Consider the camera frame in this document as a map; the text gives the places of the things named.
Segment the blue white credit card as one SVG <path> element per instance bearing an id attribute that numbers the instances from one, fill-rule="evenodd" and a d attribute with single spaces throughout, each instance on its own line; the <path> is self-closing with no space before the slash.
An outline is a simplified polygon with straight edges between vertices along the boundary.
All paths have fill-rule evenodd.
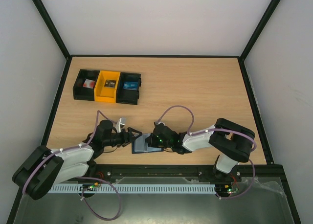
<path id="1" fill-rule="evenodd" d="M 124 82 L 123 89 L 125 90 L 137 90 L 138 82 Z"/>

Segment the blue card holder wallet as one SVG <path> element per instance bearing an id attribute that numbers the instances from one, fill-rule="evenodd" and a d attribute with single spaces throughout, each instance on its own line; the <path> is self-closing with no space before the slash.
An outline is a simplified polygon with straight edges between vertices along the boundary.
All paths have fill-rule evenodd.
<path id="1" fill-rule="evenodd" d="M 132 154 L 163 152 L 162 148 L 150 147 L 146 139 L 151 139 L 151 134 L 143 134 L 132 143 Z"/>

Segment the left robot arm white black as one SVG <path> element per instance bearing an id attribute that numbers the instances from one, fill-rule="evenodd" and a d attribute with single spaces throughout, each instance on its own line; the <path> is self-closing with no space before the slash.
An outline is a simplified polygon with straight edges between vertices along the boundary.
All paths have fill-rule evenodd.
<path id="1" fill-rule="evenodd" d="M 105 147 L 125 147 L 142 136 L 131 127 L 116 126 L 102 120 L 92 133 L 79 144 L 65 149 L 37 147 L 12 176 L 12 181 L 34 200 L 42 198 L 52 186 L 92 170 L 94 160 L 104 153 Z"/>

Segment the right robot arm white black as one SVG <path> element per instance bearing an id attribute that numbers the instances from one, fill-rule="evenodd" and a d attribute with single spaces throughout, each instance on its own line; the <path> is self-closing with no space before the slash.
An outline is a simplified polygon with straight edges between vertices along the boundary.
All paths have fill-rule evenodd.
<path id="1" fill-rule="evenodd" d="M 223 181 L 230 176 L 239 162 L 249 162 L 251 152 L 257 145 L 255 133 L 224 118 L 204 130 L 177 133 L 163 123 L 155 124 L 150 136 L 145 139 L 149 147 L 171 149 L 180 155 L 214 147 L 221 152 L 214 164 L 213 175 Z"/>

